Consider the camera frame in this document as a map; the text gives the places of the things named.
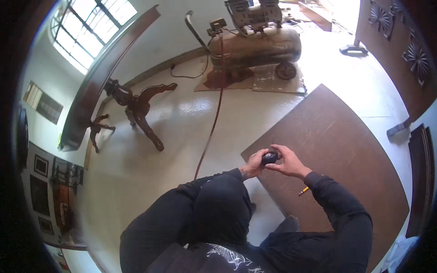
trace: red air hose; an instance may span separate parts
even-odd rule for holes
[[[222,51],[222,76],[221,76],[221,86],[220,86],[220,98],[218,99],[218,107],[217,107],[217,113],[215,114],[215,120],[214,124],[211,128],[211,133],[209,134],[208,142],[206,142],[205,149],[203,150],[202,157],[200,158],[199,164],[197,165],[196,174],[194,175],[194,180],[197,179],[197,175],[199,174],[200,165],[202,165],[203,158],[205,157],[206,151],[208,150],[209,143],[211,142],[212,133],[214,133],[215,124],[217,123],[217,119],[219,118],[219,112],[220,112],[220,106],[222,104],[222,97],[223,97],[223,87],[225,85],[225,57],[224,57],[224,50],[223,50],[223,35],[220,33],[220,48]]]

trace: compressor tank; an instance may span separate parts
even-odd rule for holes
[[[296,62],[300,59],[302,44],[293,26],[284,24],[282,28],[269,27],[264,29],[264,33],[257,33],[250,38],[225,35],[223,45],[226,69]],[[221,56],[218,36],[211,41],[210,50],[212,55]],[[221,66],[220,59],[211,58],[211,61],[215,67]]]

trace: white tiled floor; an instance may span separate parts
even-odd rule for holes
[[[392,143],[385,134],[408,114],[393,83],[372,55],[340,54],[338,48],[351,44],[353,39],[312,30],[302,34],[303,52],[298,64],[305,84],[309,91],[325,84],[362,118],[393,162],[411,204],[407,138]],[[202,71],[204,61],[205,57],[191,60],[177,66],[174,73],[196,75]],[[126,226],[160,195],[193,179],[219,100],[219,92],[193,92],[200,80],[172,78],[167,70],[133,88],[134,93],[139,93],[151,85],[179,84],[173,92],[156,95],[147,115],[164,143],[163,152],[158,152],[141,130],[130,127],[123,107],[112,101],[105,108],[104,114],[110,114],[108,124],[117,130],[114,134],[102,130],[97,136],[101,153],[93,151],[91,155],[84,183],[82,225],[91,250],[108,272],[120,272],[118,247]],[[295,94],[225,90],[199,177],[243,165],[240,153],[302,100]],[[252,201],[258,204],[248,240],[258,245],[284,216],[256,178],[245,185]]]

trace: pencil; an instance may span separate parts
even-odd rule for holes
[[[306,192],[307,190],[309,190],[309,188],[308,187],[306,187],[305,189],[303,189],[303,191],[301,191],[300,193],[299,193],[299,196],[301,196],[304,192]]]

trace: air compressor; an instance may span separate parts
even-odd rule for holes
[[[206,44],[191,23],[193,11],[185,16],[185,23],[211,57],[216,70],[221,69],[222,49],[218,35],[227,30],[234,35],[224,35],[225,69],[238,74],[241,69],[254,66],[278,64],[276,75],[284,80],[296,77],[297,70],[292,62],[300,59],[302,44],[296,26],[282,24],[279,0],[260,0],[260,5],[250,7],[247,0],[225,1],[237,33],[226,29],[224,18],[210,22],[207,30],[211,41]]]

